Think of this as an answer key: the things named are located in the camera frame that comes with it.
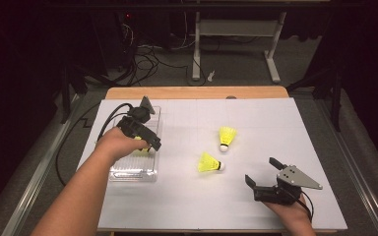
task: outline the person's right hand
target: person's right hand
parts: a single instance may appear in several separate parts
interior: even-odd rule
[[[300,195],[300,200],[305,204],[305,200],[303,199],[302,195]],[[313,230],[311,221],[308,217],[308,211],[299,203],[294,203],[290,206],[271,203],[263,204],[278,215],[282,221],[282,224],[291,235],[315,235],[315,231]]]

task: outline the human arm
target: human arm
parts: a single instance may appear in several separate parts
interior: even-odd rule
[[[110,167],[133,150],[148,147],[143,140],[126,137],[117,127],[107,131],[32,235],[95,235]]]
[[[300,200],[305,204],[302,195],[300,196]],[[263,204],[278,215],[290,235],[315,236],[315,231],[308,217],[308,211],[299,203],[294,203],[290,206],[271,203]]]

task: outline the wooden table edge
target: wooden table edge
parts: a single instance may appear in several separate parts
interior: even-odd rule
[[[137,87],[110,88],[105,99],[225,99],[235,98],[286,98],[281,86],[264,87]]]

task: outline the yellow shuttlecock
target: yellow shuttlecock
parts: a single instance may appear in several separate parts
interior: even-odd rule
[[[237,131],[231,127],[220,127],[220,151],[226,152],[229,144],[231,144]]]
[[[142,140],[142,138],[140,136],[136,136],[136,137],[134,137],[134,140]],[[149,149],[148,148],[143,148],[143,149],[139,149],[139,151],[149,152]]]
[[[198,171],[210,171],[210,170],[223,170],[224,164],[211,155],[207,154],[206,152],[202,153],[202,157],[198,163]]]

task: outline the table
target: table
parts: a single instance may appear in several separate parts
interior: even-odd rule
[[[328,2],[330,0],[306,0],[304,2]],[[264,2],[262,0],[243,0],[243,1],[227,1],[215,0],[213,2]],[[274,61],[274,54],[278,45],[279,37],[284,26],[284,18],[286,11],[279,13],[278,18],[266,21],[258,20],[201,20],[200,12],[196,13],[195,23],[195,49],[193,56],[192,79],[198,81],[201,78],[201,50],[200,50],[200,36],[201,35],[229,35],[229,36],[265,36],[272,38],[272,44],[269,50],[264,51],[266,63],[272,78],[272,82],[278,84],[281,82],[278,70]]]
[[[248,174],[258,185],[276,184],[279,171],[268,163],[270,156],[295,164],[324,186],[304,189],[316,209],[313,225],[318,232],[347,229],[294,100],[281,87],[112,88],[99,108],[79,165],[95,146],[104,114],[123,102],[138,105],[142,95],[162,110],[158,177],[155,182],[109,182],[99,230],[284,231],[269,209],[254,202],[244,183]],[[237,99],[225,99],[234,96]],[[216,129],[223,124],[238,130],[225,154],[216,142]],[[199,173],[202,151],[225,162],[225,170]]]

